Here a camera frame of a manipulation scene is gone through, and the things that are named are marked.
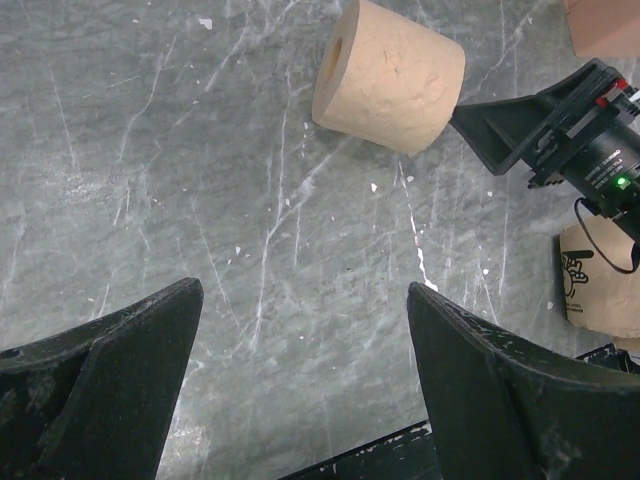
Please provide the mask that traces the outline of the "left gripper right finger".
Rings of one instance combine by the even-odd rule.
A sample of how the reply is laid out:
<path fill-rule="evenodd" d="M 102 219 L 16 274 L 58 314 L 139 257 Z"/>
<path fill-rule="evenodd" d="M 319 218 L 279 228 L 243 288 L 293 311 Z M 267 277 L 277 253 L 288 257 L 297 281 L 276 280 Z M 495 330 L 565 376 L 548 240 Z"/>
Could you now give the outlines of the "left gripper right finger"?
<path fill-rule="evenodd" d="M 605 345 L 569 358 L 420 283 L 407 312 L 446 479 L 635 479 L 639 367 Z"/>

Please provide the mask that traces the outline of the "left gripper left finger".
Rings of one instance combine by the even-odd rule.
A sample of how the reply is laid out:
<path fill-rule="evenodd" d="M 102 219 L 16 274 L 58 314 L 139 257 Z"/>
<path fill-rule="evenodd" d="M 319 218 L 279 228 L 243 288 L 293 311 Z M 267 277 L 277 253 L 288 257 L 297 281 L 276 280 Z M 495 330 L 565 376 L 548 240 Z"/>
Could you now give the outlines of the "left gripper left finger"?
<path fill-rule="evenodd" d="M 204 293 L 184 278 L 1 354 L 4 479 L 155 478 Z"/>

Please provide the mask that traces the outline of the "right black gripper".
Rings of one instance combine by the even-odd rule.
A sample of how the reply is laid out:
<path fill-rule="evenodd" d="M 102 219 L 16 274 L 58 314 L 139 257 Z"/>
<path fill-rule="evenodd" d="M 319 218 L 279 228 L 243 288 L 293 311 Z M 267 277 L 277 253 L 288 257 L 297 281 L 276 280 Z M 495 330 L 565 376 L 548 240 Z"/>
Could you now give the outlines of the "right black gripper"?
<path fill-rule="evenodd" d="M 495 176 L 524 161 L 530 189 L 566 181 L 597 214 L 639 218 L 639 116 L 632 87 L 614 67 L 587 62 L 566 79 L 510 100 L 454 109 L 450 124 Z"/>

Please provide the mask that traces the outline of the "tan paper roll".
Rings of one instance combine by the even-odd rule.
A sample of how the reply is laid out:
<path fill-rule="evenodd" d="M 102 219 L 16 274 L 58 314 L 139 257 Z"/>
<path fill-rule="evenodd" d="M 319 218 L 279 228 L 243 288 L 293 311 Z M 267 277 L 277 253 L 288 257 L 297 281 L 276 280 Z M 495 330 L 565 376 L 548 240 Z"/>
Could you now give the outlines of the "tan paper roll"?
<path fill-rule="evenodd" d="M 312 119 L 415 155 L 449 122 L 465 63 L 455 41 L 372 1 L 352 1 L 327 42 Z"/>

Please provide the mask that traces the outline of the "tan roll with label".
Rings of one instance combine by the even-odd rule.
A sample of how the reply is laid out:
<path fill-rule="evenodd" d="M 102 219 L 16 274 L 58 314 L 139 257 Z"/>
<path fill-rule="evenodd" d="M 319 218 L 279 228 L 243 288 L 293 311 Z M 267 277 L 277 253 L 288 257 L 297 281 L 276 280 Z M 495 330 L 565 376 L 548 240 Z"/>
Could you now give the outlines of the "tan roll with label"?
<path fill-rule="evenodd" d="M 634 242 L 602 217 L 575 224 L 559 236 L 567 317 L 574 326 L 609 335 L 614 345 L 639 353 L 639 273 L 632 267 Z"/>

